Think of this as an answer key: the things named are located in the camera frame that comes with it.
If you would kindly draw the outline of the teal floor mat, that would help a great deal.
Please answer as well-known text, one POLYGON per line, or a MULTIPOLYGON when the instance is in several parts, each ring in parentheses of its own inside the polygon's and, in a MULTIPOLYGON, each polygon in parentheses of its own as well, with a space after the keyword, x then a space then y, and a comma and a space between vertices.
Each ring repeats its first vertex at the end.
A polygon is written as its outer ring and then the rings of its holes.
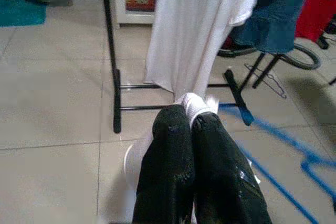
POLYGON ((46 6, 25 0, 0 0, 0 27, 44 24, 46 6))

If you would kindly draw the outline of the plain white t-shirt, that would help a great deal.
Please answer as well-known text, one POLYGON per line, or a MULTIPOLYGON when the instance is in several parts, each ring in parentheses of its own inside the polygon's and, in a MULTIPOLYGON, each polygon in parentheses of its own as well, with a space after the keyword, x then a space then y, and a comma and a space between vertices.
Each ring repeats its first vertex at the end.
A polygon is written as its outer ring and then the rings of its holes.
POLYGON ((144 82, 204 96, 215 58, 257 0, 156 0, 144 82))

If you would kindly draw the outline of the blue denim garment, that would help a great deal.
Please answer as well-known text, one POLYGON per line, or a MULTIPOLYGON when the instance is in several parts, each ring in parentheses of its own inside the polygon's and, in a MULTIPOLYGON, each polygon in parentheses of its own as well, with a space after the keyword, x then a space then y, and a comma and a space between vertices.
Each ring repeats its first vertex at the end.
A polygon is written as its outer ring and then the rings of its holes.
POLYGON ((257 0, 252 15, 230 34, 243 46, 271 54, 293 49, 296 23, 305 0, 257 0))

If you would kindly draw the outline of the blue clothes hanger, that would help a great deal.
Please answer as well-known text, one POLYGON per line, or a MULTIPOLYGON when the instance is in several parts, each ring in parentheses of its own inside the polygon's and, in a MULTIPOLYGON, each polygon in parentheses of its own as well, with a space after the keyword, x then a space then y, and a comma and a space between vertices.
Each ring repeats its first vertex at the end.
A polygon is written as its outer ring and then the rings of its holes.
MULTIPOLYGON (((276 137, 281 142, 291 146, 296 151, 301 152, 304 156, 304 159, 300 163, 301 170, 311 179, 313 180, 319 187, 322 189, 332 201, 332 207, 334 213, 336 214, 336 189, 332 188, 327 182, 325 182, 320 176, 318 176, 312 169, 314 166, 320 167, 329 167, 331 169, 336 170, 336 162, 331 159, 326 159, 316 152, 310 150, 303 143, 299 142, 293 136, 290 136, 288 133, 274 127, 273 125, 259 119, 254 119, 254 124, 266 131, 268 134, 276 137)), ((301 214, 310 221, 311 224, 319 224, 316 217, 314 217, 307 208, 305 208, 299 201, 295 199, 293 194, 291 194, 286 188, 276 180, 276 178, 264 168, 256 158, 254 158, 251 153, 245 150, 242 146, 239 147, 244 155, 247 157, 249 161, 251 161, 252 165, 254 165, 261 174, 263 174, 267 180, 289 201, 294 205, 301 214)))

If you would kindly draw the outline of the white t-shirt small red print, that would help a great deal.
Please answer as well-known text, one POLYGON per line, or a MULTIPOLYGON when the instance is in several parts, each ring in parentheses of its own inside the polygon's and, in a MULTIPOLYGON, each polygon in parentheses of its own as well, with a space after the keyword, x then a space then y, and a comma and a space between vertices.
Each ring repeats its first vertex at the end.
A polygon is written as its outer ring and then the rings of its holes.
MULTIPOLYGON (((218 116, 218 103, 215 99, 209 98, 208 100, 203 100, 201 97, 194 93, 184 94, 182 97, 178 99, 176 103, 173 105, 181 105, 188 117, 191 135, 192 135, 192 125, 196 117, 202 113, 211 112, 218 116)), ((124 172, 129 184, 137 190, 139 178, 140 178, 140 170, 141 170, 141 162, 144 154, 146 153, 148 147, 152 142, 153 136, 152 132, 149 138, 143 142, 135 143, 131 145, 124 157, 124 172)), ((192 218, 196 220, 195 214, 195 181, 194 181, 194 200, 193 200, 193 208, 192 208, 192 218)))

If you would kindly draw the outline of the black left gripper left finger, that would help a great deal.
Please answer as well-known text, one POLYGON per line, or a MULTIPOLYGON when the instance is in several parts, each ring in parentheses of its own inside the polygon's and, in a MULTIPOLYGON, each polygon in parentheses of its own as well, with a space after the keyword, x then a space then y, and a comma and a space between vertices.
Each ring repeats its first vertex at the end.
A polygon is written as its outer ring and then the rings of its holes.
POLYGON ((191 224, 195 165, 184 108, 163 108, 152 136, 141 162, 132 224, 191 224))

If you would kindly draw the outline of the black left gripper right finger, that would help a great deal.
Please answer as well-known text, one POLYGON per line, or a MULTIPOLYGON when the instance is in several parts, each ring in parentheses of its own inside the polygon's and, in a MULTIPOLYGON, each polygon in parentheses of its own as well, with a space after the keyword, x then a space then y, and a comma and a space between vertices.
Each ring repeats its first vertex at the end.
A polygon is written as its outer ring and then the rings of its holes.
POLYGON ((211 112, 192 125, 197 224, 272 224, 247 158, 211 112))

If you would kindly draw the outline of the black clothes rack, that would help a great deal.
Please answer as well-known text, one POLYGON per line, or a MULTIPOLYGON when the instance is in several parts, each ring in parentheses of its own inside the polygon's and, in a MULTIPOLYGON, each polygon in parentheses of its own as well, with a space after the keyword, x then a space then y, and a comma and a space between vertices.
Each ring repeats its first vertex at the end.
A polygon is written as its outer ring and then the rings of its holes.
MULTIPOLYGON (((121 84, 121 74, 120 70, 117 68, 115 50, 114 50, 114 39, 113 39, 113 24, 112 24, 112 14, 110 8, 110 0, 103 0, 104 13, 106 17, 106 27, 107 27, 107 38, 110 53, 111 62, 111 72, 112 72, 112 83, 114 90, 114 100, 113 100, 113 131, 117 134, 121 133, 121 112, 123 111, 140 111, 140 110, 158 110, 163 108, 162 105, 149 105, 149 106, 122 106, 121 105, 121 91, 125 89, 158 89, 159 86, 154 84, 140 84, 140 85, 122 85, 121 84)), ((219 107, 229 108, 237 107, 240 112, 240 116, 246 126, 250 126, 254 120, 251 112, 247 109, 246 103, 241 95, 241 89, 238 87, 237 82, 234 79, 234 74, 231 70, 226 70, 224 72, 224 78, 226 83, 223 84, 209 84, 209 88, 230 88, 230 91, 234 97, 235 103, 221 103, 219 107)))

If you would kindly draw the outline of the red logo t-shirt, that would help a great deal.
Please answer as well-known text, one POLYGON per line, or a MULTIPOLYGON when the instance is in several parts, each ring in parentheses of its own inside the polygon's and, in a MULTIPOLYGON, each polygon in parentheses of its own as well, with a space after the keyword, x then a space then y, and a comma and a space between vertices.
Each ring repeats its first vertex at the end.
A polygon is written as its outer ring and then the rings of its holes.
POLYGON ((336 0, 305 0, 296 25, 296 37, 316 42, 336 14, 336 0))

